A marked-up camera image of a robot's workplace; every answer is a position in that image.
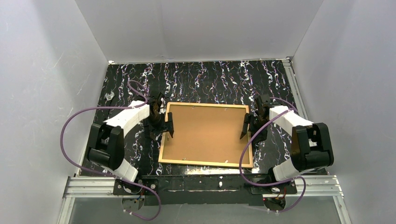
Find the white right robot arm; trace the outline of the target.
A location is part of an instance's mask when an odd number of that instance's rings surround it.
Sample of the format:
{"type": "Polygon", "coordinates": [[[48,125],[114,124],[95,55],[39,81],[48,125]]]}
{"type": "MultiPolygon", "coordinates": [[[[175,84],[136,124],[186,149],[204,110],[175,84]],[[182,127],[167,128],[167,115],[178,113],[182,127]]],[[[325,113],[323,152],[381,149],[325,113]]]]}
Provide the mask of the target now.
{"type": "Polygon", "coordinates": [[[291,136],[290,158],[268,170],[263,181],[245,181],[253,186],[269,187],[290,182],[301,174],[318,168],[332,166],[334,155],[328,126],[324,123],[313,123],[294,112],[292,108],[273,102],[264,94],[254,99],[256,113],[246,113],[240,137],[247,133],[252,137],[244,147],[240,160],[250,146],[265,141],[267,127],[274,123],[291,136]]]}

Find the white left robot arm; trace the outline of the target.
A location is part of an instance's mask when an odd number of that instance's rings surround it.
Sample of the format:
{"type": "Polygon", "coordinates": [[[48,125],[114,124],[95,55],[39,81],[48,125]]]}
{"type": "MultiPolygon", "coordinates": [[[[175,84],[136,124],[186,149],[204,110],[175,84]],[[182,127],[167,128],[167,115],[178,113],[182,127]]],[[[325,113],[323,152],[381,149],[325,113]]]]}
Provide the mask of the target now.
{"type": "Polygon", "coordinates": [[[101,124],[92,124],[85,153],[87,160],[116,177],[134,182],[138,170],[125,159],[124,139],[139,123],[143,123],[146,138],[155,140],[160,133],[169,133],[173,137],[172,113],[166,112],[165,107],[166,97],[159,92],[138,97],[128,109],[101,124]]]}

